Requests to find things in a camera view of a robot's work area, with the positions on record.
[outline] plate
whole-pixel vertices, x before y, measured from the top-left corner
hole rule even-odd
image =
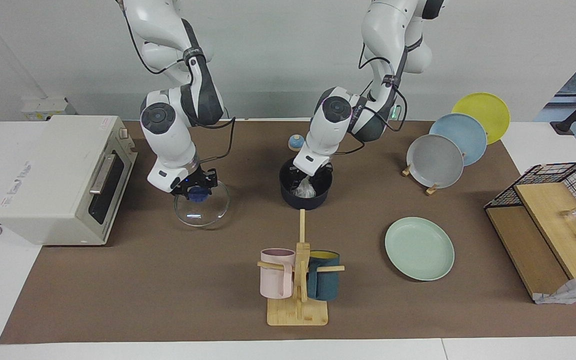
[[[477,119],[486,130],[488,145],[501,139],[510,125],[510,110],[506,103],[487,92],[475,92],[464,96],[457,101],[452,112]]]
[[[421,185],[443,189],[455,184],[464,171],[464,157],[448,137],[428,134],[413,141],[406,154],[410,174]]]
[[[446,232],[425,218],[398,219],[386,232],[390,262],[415,280],[443,278],[455,263],[455,248]]]
[[[486,152],[486,130],[474,117],[453,112],[435,121],[430,134],[441,135],[454,142],[462,154],[463,166],[475,164]]]

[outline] pink mug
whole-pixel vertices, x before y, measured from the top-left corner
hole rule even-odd
[[[261,250],[261,261],[283,265],[283,270],[261,267],[261,295],[268,299],[286,299],[293,296],[295,251],[288,248],[266,248]]]

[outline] yellow plate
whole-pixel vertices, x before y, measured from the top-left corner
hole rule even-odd
[[[475,92],[462,97],[454,105],[452,112],[477,119],[486,130],[487,145],[501,139],[510,125],[510,110],[506,103],[487,92]]]

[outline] mug handle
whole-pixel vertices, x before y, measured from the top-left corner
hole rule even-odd
[[[317,268],[320,267],[320,264],[312,264],[308,269],[308,282],[306,283],[306,287],[308,289],[308,297],[311,299],[317,299],[319,296],[319,292],[317,290]]]
[[[281,288],[281,296],[290,294],[293,290],[293,265],[283,264],[283,287]]]

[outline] mint green plate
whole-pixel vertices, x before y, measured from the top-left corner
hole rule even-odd
[[[455,263],[455,248],[446,232],[424,218],[402,218],[386,232],[386,253],[393,265],[410,278],[443,278]]]

